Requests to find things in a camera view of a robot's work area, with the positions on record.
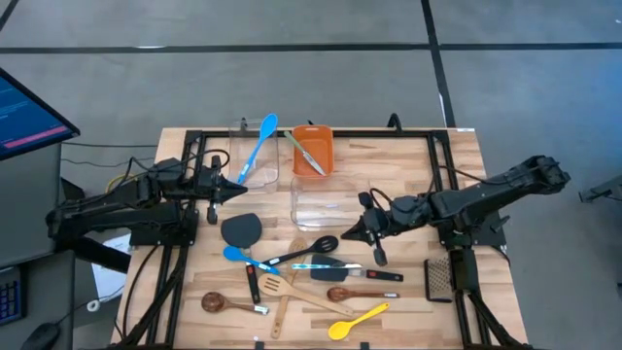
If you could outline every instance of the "yellow spoon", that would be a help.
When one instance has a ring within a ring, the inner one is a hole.
[[[389,308],[388,302],[381,303],[380,305],[372,308],[371,310],[369,310],[369,312],[367,312],[366,314],[362,315],[361,317],[359,317],[358,319],[354,321],[350,321],[350,322],[339,321],[337,323],[334,323],[328,329],[328,336],[332,340],[341,340],[344,337],[348,336],[350,329],[352,329],[355,325],[361,323],[362,321],[368,318],[372,318],[376,316],[377,314],[381,313],[382,311],[388,308]]]

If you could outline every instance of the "blue silicone spoon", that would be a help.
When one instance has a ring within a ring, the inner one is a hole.
[[[281,274],[281,272],[276,267],[268,266],[265,263],[256,262],[251,258],[245,257],[244,254],[242,254],[242,252],[240,252],[238,248],[235,248],[233,246],[227,246],[223,250],[223,255],[225,256],[225,258],[233,262],[246,262],[246,263],[250,263],[250,264],[257,266],[258,268],[266,272],[274,273],[276,275]]]
[[[251,153],[248,161],[242,168],[242,171],[240,171],[240,176],[237,178],[237,183],[239,185],[242,185],[244,183],[244,180],[246,180],[246,175],[249,173],[251,165],[253,165],[253,162],[255,161],[255,157],[257,156],[257,152],[259,152],[259,149],[261,148],[261,144],[263,144],[263,141],[265,141],[268,137],[270,137],[270,135],[272,135],[272,133],[276,130],[276,126],[278,123],[279,117],[274,113],[270,113],[269,115],[265,116],[265,118],[261,122],[261,126],[259,127],[259,141],[257,142],[257,145]]]

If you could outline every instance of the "orange plastic bin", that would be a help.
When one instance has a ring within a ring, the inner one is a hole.
[[[332,129],[326,125],[300,125],[294,128],[292,136],[315,161],[320,164],[327,176],[334,168],[332,148]],[[294,174],[302,177],[323,177],[294,147]]]

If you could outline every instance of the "monitor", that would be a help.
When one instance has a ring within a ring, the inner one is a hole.
[[[0,68],[0,160],[78,135],[78,128]]]

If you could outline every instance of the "black ladle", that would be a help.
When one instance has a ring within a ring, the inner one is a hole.
[[[301,250],[299,252],[289,253],[289,254],[286,254],[286,255],[278,257],[278,258],[268,259],[268,260],[266,260],[263,263],[265,263],[268,266],[274,266],[276,264],[284,263],[286,261],[289,261],[289,260],[291,260],[293,258],[297,258],[297,257],[305,255],[305,254],[311,254],[311,253],[325,254],[325,253],[330,253],[333,250],[337,249],[338,245],[339,245],[339,240],[337,239],[337,237],[331,236],[331,235],[326,235],[324,237],[318,238],[318,240],[315,241],[315,243],[313,243],[313,245],[311,247],[309,247],[309,248],[307,248],[305,250]]]

